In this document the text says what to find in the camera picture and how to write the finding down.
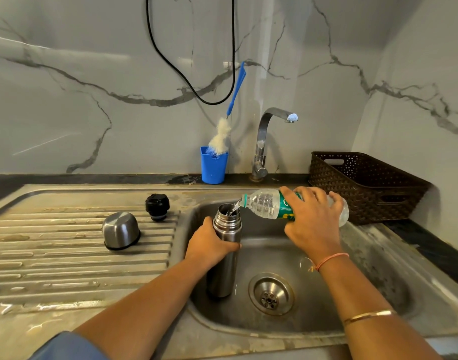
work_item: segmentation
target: bracelet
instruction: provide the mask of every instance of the bracelet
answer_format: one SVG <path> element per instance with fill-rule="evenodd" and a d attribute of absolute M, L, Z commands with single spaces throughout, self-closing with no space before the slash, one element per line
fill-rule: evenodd
<path fill-rule="evenodd" d="M 347 254 L 346 252 L 339 252 L 339 253 L 337 253 L 337 254 L 330 255 L 330 256 L 328 256 L 327 258 L 323 259 L 318 265 L 316 265 L 316 266 L 314 267 L 314 269 L 316 269 L 317 271 L 319 271 L 319 269 L 321 268 L 322 264 L 324 264 L 325 262 L 327 262 L 329 259 L 335 258 L 335 257 L 337 257 L 337 256 L 342 256 L 342 255 L 349 257 L 349 254 Z"/>
<path fill-rule="evenodd" d="M 353 322 L 365 320 L 366 318 L 372 318 L 372 317 L 378 317 L 378 316 L 392 316 L 392 315 L 397 315 L 396 311 L 393 309 L 377 310 L 374 312 L 363 313 L 363 314 L 359 314 L 357 316 L 348 318 L 347 320 L 344 320 L 343 324 L 344 326 L 347 326 L 349 324 L 352 324 Z"/>

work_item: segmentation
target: drain strainer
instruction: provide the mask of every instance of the drain strainer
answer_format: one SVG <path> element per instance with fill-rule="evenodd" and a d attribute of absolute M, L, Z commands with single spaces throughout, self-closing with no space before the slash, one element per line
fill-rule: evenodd
<path fill-rule="evenodd" d="M 267 315 L 284 315 L 294 304 L 294 293 L 289 283 L 271 272 L 263 272 L 251 279 L 249 296 L 252 303 Z"/>

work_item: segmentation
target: white marble wall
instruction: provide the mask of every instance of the white marble wall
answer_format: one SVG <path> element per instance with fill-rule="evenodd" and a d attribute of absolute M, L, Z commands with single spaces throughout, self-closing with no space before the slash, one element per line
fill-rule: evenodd
<path fill-rule="evenodd" d="M 269 172 L 350 150 L 397 0 L 237 0 L 228 172 L 248 173 L 262 112 Z M 231 0 L 152 0 L 156 42 L 204 98 L 231 86 Z M 0 0 L 0 173 L 200 172 L 227 103 L 200 104 L 155 53 L 144 0 Z"/>
<path fill-rule="evenodd" d="M 458 249 L 458 0 L 405 0 L 354 151 L 435 185 L 412 218 Z"/>

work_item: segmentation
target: gold bangle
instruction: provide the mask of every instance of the gold bangle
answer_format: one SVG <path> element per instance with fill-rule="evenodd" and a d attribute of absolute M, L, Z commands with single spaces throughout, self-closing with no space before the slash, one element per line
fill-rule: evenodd
<path fill-rule="evenodd" d="M 353 322 L 365 320 L 366 318 L 378 317 L 378 316 L 392 316 L 392 315 L 397 315 L 396 311 L 393 309 L 377 310 L 374 312 L 363 313 L 363 314 L 359 314 L 357 316 L 348 318 L 347 320 L 344 320 L 343 323 L 344 323 L 344 326 L 347 326 L 349 324 L 352 324 Z"/>

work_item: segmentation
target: faucet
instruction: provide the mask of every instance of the faucet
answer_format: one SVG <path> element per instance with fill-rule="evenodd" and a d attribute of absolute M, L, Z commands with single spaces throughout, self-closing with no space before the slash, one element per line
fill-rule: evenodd
<path fill-rule="evenodd" d="M 253 172 L 250 177 L 251 180 L 255 182 L 262 181 L 262 179 L 268 175 L 268 170 L 264 167 L 266 164 L 264 148 L 266 145 L 269 121 L 273 116 L 283 119 L 284 122 L 294 122 L 298 120 L 296 114 L 281 110 L 280 108 L 270 107 L 264 112 L 259 122 L 259 129 L 257 130 L 256 154 L 254 156 Z"/>

